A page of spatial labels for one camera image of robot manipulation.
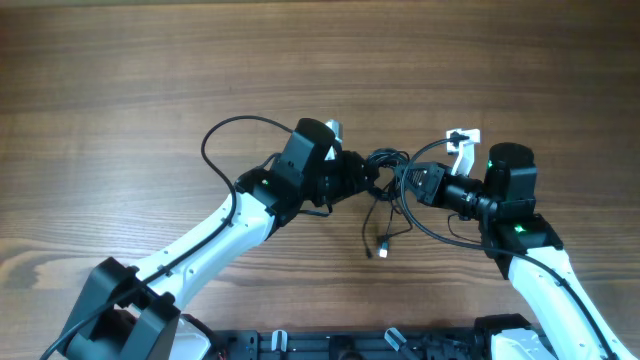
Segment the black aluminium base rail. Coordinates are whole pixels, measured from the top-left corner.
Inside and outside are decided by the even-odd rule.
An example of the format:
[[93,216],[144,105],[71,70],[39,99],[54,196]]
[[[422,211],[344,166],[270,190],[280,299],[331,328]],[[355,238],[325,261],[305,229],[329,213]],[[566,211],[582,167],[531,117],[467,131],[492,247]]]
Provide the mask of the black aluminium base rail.
[[207,359],[488,359],[484,336],[474,328],[402,330],[398,345],[385,332],[215,331]]

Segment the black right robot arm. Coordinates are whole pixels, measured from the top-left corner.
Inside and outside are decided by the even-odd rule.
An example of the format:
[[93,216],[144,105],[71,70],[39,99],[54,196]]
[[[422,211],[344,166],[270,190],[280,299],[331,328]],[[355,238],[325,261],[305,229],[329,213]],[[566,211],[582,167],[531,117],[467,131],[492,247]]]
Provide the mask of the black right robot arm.
[[499,143],[483,180],[412,157],[395,171],[400,195],[475,220],[476,249],[495,261],[525,299],[559,359],[630,359],[577,279],[564,243],[536,212],[537,167],[531,149]]

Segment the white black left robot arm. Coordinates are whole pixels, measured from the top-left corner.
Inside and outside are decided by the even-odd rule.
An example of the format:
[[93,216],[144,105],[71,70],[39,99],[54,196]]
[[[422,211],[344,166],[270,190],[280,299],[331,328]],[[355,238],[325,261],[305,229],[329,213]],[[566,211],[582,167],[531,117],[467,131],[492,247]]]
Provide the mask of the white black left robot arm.
[[227,265],[303,213],[369,190],[378,170],[342,148],[341,126],[302,118],[280,153],[226,183],[205,220],[158,252],[125,266],[97,265],[59,337],[44,351],[67,359],[212,359],[214,338],[184,314]]

